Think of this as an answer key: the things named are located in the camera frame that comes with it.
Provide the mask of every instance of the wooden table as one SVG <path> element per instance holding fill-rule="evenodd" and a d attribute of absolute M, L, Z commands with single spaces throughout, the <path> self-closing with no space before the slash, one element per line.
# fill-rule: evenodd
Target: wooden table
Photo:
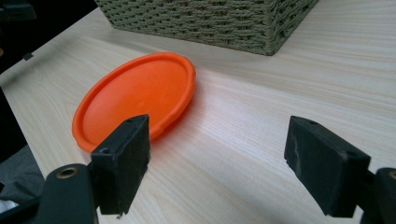
<path fill-rule="evenodd" d="M 359 223 L 325 217 L 283 158 L 291 115 L 312 119 L 395 167 L 396 2 L 320 0 L 272 57 L 113 29 L 99 9 L 0 76 L 46 176 L 90 162 L 71 133 L 87 91 L 139 56 L 196 67 L 180 120 L 151 143 L 130 213 L 101 223 Z"/>

